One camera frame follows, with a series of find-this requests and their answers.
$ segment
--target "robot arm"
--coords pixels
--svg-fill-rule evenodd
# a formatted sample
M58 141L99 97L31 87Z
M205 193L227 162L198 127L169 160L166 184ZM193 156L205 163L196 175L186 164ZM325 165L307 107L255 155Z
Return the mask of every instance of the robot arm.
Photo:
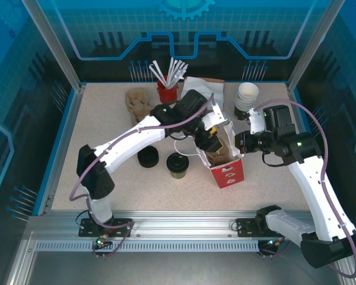
M262 151L282 158L297 180L313 216L314 226L303 223L277 206L258 211L259 219L270 230L297 244L305 259L316 268L352 254L347 237L329 205L320 183L323 166L321 152L311 134L296 134L287 106L274 106L260 112L250 111L250 131L236 135L242 153ZM343 218L356 244L356 229L342 209L327 175L325 183L332 203Z
M217 138L217 132L214 127L226 124L227 120L224 118L217 104L212 106L212 112L209 114L201 114L179 127L163 128L164 126L174 125L191 117L206 102L207 99L203 95L195 90L190 90L174 107L166 104L156 106L150 112L150 115L146 116L138 125L125 132L124 134L129 134L129 136L120 140L111 150L107 151L108 146L117 140L118 137L94 149L91 149L88 145L80 149L77 166L77 174L79 176L82 175L83 171L93 160L102 152L107 151L107 154L95 164L82 181L82 185L89 194L88 201L92 212L99 222L111 224L111 219L113 218L108 195L115 188L115 184L110 174L125 160L130 158L130 156L133 156L146 146L160 141L175 132L191 135L194 137L196 146L204 151L216 152L223 146ZM161 128L130 134L135 129L148 126L161 126Z

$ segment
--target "glass wall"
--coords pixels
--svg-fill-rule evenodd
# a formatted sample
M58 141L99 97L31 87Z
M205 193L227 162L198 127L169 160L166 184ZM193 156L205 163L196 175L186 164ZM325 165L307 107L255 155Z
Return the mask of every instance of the glass wall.
M41 0L82 81L150 81L170 56L187 75L287 80L328 0Z
M70 91L21 1L0 1L0 284L11 269Z
M328 175L356 225L356 0L345 1L298 91L323 124L330 150Z

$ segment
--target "red cup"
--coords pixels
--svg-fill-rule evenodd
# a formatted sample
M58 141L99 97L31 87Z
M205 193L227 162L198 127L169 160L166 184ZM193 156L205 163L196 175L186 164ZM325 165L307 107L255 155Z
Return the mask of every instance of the red cup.
M162 104L170 103L177 100L178 83L171 89L166 89L160 80L157 81L157 92L160 95Z

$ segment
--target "black lid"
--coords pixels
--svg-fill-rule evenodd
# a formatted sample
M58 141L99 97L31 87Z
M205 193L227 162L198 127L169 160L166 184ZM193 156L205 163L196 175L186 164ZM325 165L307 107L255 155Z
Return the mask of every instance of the black lid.
M189 167L189 159L179 153L169 155L166 160L167 168L173 173L185 172Z
M151 168L159 161L158 150L155 147L149 145L137 153L137 158L141 166Z

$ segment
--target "enclosure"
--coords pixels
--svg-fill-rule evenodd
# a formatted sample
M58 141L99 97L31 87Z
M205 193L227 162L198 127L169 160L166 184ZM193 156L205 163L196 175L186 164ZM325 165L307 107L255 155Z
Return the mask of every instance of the enclosure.
M288 170L266 169L253 155L243 157L238 186L218 189L199 157L190 158L186 182L172 182L163 164L171 139L156 145L159 180L134 170L134 157L114 174L113 213L136 225L112 258L90 254L93 239L79 237L74 222L85 202L68 201L78 150L132 127L123 102L129 89L144 88L151 106L159 104L148 65L157 60L167 70L171 57L189 65L185 76L224 80L229 115L245 81L258 86L259 103L307 107L325 130L328 177L356 227L356 0L0 1L0 284L356 284L328 267L315 270L295 246L271 262L237 252L258 239L240 239L230 223L261 207L277 204L311 222L299 186ZM322 145L309 117L290 110L297 130ZM247 128L233 121L236 131ZM194 150L187 141L180 147ZM351 258L338 266L354 269Z

